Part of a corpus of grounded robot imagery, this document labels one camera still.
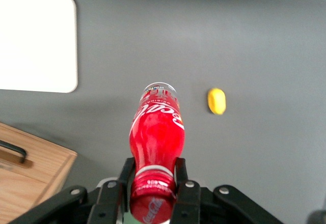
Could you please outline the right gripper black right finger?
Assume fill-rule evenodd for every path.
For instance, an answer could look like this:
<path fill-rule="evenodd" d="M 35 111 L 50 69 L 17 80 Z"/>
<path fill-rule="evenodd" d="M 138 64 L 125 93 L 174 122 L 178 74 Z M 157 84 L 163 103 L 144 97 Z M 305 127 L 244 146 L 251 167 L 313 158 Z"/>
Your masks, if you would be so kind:
<path fill-rule="evenodd" d="M 234 186 L 211 191 L 189 179 L 184 158 L 177 158 L 175 174 L 178 191 L 170 223 L 281 223 Z"/>

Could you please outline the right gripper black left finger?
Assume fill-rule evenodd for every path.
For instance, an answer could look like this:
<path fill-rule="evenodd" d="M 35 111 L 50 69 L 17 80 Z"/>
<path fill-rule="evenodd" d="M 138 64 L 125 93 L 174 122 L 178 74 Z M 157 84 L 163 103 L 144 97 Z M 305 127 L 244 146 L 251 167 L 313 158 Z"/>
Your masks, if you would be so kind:
<path fill-rule="evenodd" d="M 118 178 L 103 179 L 93 191 L 68 187 L 10 223 L 123 223 L 134 164 L 134 158 L 128 158 Z"/>

